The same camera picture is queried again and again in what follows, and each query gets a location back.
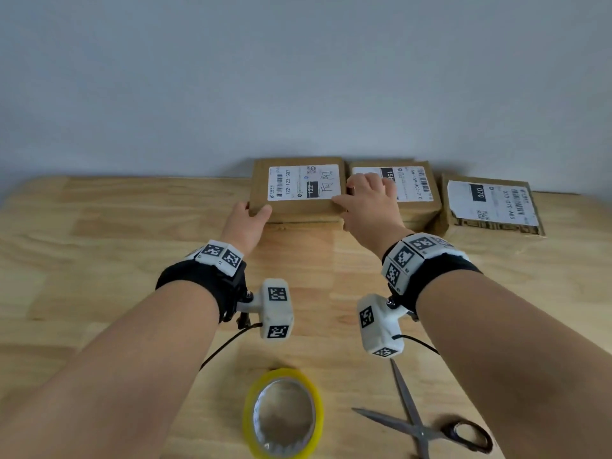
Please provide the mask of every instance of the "white wall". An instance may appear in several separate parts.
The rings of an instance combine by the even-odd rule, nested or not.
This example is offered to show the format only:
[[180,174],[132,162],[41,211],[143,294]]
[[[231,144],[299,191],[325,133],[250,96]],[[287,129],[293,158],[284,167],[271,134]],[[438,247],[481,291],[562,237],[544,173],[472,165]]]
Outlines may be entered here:
[[0,0],[0,190],[419,157],[612,200],[612,0]]

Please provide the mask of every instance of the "yellow tape roll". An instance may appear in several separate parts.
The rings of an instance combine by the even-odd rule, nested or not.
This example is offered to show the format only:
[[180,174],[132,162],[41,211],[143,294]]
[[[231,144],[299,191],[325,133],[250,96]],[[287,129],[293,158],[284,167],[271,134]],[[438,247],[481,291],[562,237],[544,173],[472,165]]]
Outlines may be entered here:
[[[275,444],[270,438],[266,438],[259,421],[261,402],[266,392],[281,381],[302,388],[309,397],[312,414],[308,432],[290,445]],[[277,369],[264,374],[251,386],[247,394],[242,413],[242,432],[251,454],[257,459],[305,459],[314,451],[323,433],[323,403],[317,389],[299,370]]]

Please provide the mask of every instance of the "black cable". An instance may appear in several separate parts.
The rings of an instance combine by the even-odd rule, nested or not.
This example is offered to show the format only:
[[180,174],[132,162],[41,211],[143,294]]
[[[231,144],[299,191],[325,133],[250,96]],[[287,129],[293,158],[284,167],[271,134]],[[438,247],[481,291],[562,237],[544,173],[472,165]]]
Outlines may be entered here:
[[392,337],[393,339],[411,339],[413,341],[416,341],[417,343],[420,343],[421,345],[423,345],[424,347],[426,347],[427,349],[431,349],[434,353],[436,354],[440,354],[438,352],[438,350],[436,348],[434,348],[433,346],[428,345],[427,343],[425,343],[424,341],[421,341],[419,339],[416,339],[414,337],[411,337],[410,335],[394,335]]
[[264,324],[262,322],[257,322],[256,324],[253,325],[249,325],[248,327],[245,327],[244,329],[242,329],[241,331],[239,331],[237,334],[235,334],[232,338],[230,338],[229,340],[227,340],[224,344],[222,344],[221,346],[219,346],[219,349],[217,351],[215,351],[214,353],[212,353],[207,359],[206,361],[204,361],[202,363],[202,365],[200,366],[200,370],[202,370],[204,368],[204,366],[206,364],[209,363],[209,361],[215,357],[216,355],[218,355],[221,350],[226,347],[228,344],[230,344],[232,341],[234,341],[235,339],[237,339],[238,337],[240,337],[241,334],[243,334],[246,331],[249,331],[250,329],[254,329],[256,327],[263,327]]

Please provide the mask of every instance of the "black scissor handle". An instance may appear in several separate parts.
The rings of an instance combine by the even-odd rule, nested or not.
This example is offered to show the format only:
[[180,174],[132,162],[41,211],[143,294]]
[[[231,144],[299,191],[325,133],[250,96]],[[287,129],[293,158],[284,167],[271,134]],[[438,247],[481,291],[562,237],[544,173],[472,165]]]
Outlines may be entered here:
[[[457,432],[457,427],[460,425],[471,426],[485,440],[485,446],[472,443],[471,441],[462,438]],[[484,454],[489,454],[493,450],[493,439],[491,438],[491,435],[489,435],[480,425],[470,422],[469,420],[459,419],[455,422],[450,422],[449,424],[446,424],[440,428],[440,431],[444,433],[448,439],[453,440],[455,443],[459,443],[460,445],[468,448],[470,451],[478,451]]]

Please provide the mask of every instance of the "cardboard package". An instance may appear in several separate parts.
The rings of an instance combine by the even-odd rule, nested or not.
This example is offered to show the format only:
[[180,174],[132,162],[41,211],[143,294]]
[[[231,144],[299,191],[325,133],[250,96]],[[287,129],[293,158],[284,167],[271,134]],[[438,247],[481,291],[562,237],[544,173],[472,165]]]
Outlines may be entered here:
[[527,182],[442,174],[442,210],[427,231],[449,240],[474,227],[544,237]]
[[427,161],[404,159],[349,163],[349,175],[357,172],[375,172],[395,181],[402,221],[410,230],[423,231],[442,208],[438,187]]
[[341,228],[343,209],[331,198],[346,193],[342,158],[272,158],[255,161],[249,211],[273,208],[269,224],[324,224]]

